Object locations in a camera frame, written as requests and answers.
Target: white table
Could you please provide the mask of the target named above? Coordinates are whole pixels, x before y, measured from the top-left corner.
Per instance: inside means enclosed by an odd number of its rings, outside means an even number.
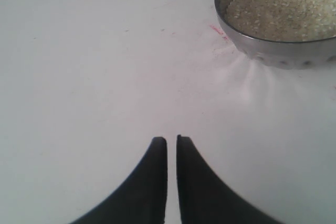
[[[219,35],[213,0],[0,0],[0,223],[68,223],[152,137],[175,137],[285,223],[335,223],[336,70],[280,70]]]

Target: stainless steel bowl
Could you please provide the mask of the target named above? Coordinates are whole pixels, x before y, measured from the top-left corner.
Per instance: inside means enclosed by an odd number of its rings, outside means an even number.
[[[249,58],[284,69],[302,69],[336,61],[336,37],[304,42],[277,42],[242,33],[225,20],[224,14],[231,1],[215,0],[218,20],[237,49]]]

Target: white surface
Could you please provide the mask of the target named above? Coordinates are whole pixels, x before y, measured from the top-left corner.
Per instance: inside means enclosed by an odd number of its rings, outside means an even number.
[[[213,0],[0,0],[0,223],[60,224],[175,137],[285,223],[334,223],[336,70],[243,57]]]

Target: bowl rim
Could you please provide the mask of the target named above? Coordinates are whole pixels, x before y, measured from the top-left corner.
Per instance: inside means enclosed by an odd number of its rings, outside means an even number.
[[[315,43],[315,42],[322,42],[322,41],[328,41],[328,40],[333,40],[336,38],[336,36],[333,36],[333,37],[330,37],[330,38],[326,38],[326,39],[317,39],[317,40],[308,40],[308,41],[275,41],[275,40],[269,40],[269,39],[262,39],[262,38],[258,38],[258,37],[254,37],[253,35],[249,35],[249,34],[246,34],[242,31],[239,31],[238,29],[236,29],[235,27],[233,27],[229,22],[227,22],[224,18],[224,15],[223,13],[221,13],[219,11],[219,3],[220,3],[220,0],[215,0],[215,8],[216,8],[216,12],[217,12],[217,15],[218,17],[228,26],[230,27],[231,29],[233,29],[234,31],[236,31],[237,33],[247,37],[247,38],[250,38],[250,39],[253,39],[253,40],[260,40],[260,41],[265,41],[265,42],[271,42],[271,43],[277,43],[277,44],[294,44],[294,45],[297,45],[297,44],[308,44],[308,43]]]

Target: rice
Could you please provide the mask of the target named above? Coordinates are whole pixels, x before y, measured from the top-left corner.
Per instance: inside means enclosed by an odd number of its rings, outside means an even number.
[[[261,39],[325,39],[336,36],[336,0],[233,0],[225,19]]]

